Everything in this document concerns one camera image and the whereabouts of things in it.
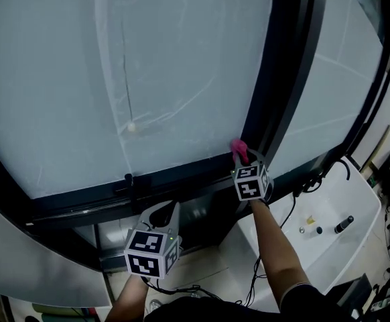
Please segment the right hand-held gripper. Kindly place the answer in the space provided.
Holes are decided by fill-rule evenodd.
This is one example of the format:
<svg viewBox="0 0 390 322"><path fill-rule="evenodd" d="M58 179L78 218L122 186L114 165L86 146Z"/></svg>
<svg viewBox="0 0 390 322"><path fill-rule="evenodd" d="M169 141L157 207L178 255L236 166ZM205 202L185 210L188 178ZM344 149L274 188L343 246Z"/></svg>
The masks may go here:
<svg viewBox="0 0 390 322"><path fill-rule="evenodd" d="M233 153L235 169L231 171L240 201L256 199L268 201L273 192L273 179L265 167L265 157L256 150L247 149L247 164L239 153Z"/></svg>

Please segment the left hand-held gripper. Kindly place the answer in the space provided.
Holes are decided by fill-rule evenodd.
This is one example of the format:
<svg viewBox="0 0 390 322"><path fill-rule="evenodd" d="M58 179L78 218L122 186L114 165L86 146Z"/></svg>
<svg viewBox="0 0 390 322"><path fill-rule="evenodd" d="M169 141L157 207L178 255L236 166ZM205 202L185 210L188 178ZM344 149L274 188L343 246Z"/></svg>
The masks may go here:
<svg viewBox="0 0 390 322"><path fill-rule="evenodd" d="M124 256L130 274L164 279L180 257L180 203L166 201L144 210L128 231Z"/></svg>

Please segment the pink cloth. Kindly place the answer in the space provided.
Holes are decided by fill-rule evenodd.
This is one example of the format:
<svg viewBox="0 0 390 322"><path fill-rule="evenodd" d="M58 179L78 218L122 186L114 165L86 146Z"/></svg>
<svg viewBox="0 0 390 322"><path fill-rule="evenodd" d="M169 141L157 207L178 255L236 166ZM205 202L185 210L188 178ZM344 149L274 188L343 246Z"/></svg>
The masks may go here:
<svg viewBox="0 0 390 322"><path fill-rule="evenodd" d="M238 162L245 166L250 165L249 157L247 155L248 147L244 141L240 139L233 139L231 141L231 152L233 154L233 161L235 164Z"/></svg>

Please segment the person's right forearm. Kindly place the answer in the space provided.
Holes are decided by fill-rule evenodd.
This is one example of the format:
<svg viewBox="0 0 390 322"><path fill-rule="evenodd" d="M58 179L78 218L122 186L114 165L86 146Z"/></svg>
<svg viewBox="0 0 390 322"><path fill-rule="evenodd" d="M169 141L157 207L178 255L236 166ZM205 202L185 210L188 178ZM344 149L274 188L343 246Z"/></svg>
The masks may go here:
<svg viewBox="0 0 390 322"><path fill-rule="evenodd" d="M251 201L259 255L277 304L297 284L309 283L298 255L282 232L269 207L260 200Z"/></svg>

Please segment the person's left forearm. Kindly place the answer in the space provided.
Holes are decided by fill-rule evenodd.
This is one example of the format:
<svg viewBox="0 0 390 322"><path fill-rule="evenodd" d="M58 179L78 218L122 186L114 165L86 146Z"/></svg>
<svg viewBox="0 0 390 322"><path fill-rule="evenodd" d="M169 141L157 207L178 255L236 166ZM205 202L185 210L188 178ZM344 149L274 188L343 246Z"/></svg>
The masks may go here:
<svg viewBox="0 0 390 322"><path fill-rule="evenodd" d="M143 322L147 292L142 278L130 275L105 322Z"/></svg>

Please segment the grey glass panel below window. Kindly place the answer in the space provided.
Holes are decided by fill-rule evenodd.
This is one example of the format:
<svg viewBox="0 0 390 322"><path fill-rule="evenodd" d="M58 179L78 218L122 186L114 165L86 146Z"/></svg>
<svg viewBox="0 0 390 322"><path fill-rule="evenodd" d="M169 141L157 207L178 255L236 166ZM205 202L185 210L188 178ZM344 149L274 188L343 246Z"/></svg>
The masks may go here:
<svg viewBox="0 0 390 322"><path fill-rule="evenodd" d="M239 200L228 188L180 204L179 236L184 252L220 243L235 223ZM139 216L116 219L96 225L75 227L74 231L100 250L102 261L123 257L128 231Z"/></svg>

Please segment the narrow frosted window pane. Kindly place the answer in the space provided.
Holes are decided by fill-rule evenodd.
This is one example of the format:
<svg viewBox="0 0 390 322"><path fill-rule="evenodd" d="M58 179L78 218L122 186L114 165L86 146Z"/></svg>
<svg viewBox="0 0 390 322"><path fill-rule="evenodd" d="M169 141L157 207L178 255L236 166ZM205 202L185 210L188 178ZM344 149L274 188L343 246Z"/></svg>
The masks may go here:
<svg viewBox="0 0 390 322"><path fill-rule="evenodd" d="M359 115L383 46L357 0L326 0L302 96L269 166L277 178L341 144Z"/></svg>

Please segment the black marker pen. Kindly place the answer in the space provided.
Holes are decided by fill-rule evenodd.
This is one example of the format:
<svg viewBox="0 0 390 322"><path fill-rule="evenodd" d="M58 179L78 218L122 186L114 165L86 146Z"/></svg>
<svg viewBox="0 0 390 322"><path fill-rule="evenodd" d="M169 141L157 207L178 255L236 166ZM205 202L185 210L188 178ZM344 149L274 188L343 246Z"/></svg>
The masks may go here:
<svg viewBox="0 0 390 322"><path fill-rule="evenodd" d="M337 234L342 233L353 221L354 217L349 215L346 219L342 220L334 227L334 232Z"/></svg>

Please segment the person's dark shirt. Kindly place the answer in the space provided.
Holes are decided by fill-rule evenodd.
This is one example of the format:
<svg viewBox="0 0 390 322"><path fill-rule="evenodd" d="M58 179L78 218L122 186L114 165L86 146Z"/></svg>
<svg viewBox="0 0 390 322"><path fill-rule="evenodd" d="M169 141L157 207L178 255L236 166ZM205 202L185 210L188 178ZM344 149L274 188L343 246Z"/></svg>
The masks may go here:
<svg viewBox="0 0 390 322"><path fill-rule="evenodd" d="M181 297L148 314L144 322L354 322L354 319L315 287L303 283L285 292L278 313L208 297Z"/></svg>

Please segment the white ledge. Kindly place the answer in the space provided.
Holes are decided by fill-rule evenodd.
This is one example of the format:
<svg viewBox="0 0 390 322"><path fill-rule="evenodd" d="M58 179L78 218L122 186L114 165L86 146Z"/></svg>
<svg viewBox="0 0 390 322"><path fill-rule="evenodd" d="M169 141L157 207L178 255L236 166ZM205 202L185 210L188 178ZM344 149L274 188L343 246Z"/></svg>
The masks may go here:
<svg viewBox="0 0 390 322"><path fill-rule="evenodd" d="M269 207L310 282L327 293L364 246L381 203L350 160L342 158L315 192L287 195ZM316 222L307 225L311 215ZM342 233L335 233L334 227L349 215L354 221ZM300 227L305 228L304 234L299 232ZM317 227L323 229L321 235L316 233Z"/></svg>

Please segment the dark green rolled mat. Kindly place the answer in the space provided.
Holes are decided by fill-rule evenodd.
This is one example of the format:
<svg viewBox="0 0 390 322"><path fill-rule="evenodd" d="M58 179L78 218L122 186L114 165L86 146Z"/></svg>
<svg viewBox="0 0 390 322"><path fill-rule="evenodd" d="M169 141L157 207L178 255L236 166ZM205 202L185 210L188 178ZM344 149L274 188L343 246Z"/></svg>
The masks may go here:
<svg viewBox="0 0 390 322"><path fill-rule="evenodd" d="M53 307L48 305L31 304L34 311L47 315L59 315L67 317L94 317L97 316L95 308Z"/></svg>

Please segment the large frosted window pane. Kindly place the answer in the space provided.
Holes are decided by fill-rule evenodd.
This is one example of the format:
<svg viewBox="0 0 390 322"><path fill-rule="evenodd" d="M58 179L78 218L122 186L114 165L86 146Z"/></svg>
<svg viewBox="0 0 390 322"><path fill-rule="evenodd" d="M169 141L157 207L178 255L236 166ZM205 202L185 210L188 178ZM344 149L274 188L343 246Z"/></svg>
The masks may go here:
<svg viewBox="0 0 390 322"><path fill-rule="evenodd" d="M272 0L0 0L0 161L32 199L225 154Z"/></svg>

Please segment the black box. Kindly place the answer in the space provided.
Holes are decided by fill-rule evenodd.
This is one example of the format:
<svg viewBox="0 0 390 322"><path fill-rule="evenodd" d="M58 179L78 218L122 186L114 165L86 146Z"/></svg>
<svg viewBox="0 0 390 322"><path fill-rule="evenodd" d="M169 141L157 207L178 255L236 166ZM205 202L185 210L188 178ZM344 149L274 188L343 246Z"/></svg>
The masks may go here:
<svg viewBox="0 0 390 322"><path fill-rule="evenodd" d="M366 274L331 288L326 297L336 303L357 322L363 316L363 306L368 301L373 287Z"/></svg>

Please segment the black window frame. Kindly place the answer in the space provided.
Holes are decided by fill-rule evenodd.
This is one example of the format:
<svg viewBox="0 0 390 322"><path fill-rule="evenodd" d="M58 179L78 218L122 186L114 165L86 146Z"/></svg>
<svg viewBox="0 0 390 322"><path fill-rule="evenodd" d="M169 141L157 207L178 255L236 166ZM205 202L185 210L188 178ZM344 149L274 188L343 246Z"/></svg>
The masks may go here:
<svg viewBox="0 0 390 322"><path fill-rule="evenodd" d="M273 178L276 201L314 179L325 176L333 164L350 154L366 134L390 80L390 0L357 0L371 21L383 46L376 75L359 115L344 141L317 158ZM235 139L265 157L269 166L287 132L302 96L316 52L326 0L272 0L271 12L255 82L242 133ZM0 214L14 226L56 254L93 270L109 268L100 253L74 228L30 229L24 225L34 205L0 161ZM237 219L247 208L238 207Z"/></svg>

